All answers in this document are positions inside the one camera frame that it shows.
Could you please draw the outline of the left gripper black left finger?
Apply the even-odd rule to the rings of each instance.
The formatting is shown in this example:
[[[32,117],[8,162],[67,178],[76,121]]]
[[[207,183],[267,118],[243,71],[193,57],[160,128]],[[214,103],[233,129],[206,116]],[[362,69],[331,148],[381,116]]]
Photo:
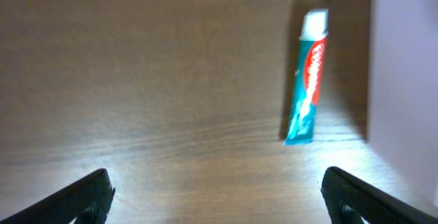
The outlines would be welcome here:
[[[107,170],[97,169],[34,205],[3,219],[1,224],[104,224],[114,194],[115,188]]]

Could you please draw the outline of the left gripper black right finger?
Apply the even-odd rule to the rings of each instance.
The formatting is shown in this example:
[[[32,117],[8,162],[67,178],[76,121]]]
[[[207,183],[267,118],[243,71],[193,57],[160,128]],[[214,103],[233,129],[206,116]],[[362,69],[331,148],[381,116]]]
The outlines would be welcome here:
[[[437,224],[437,218],[336,166],[325,171],[321,193],[332,224]]]

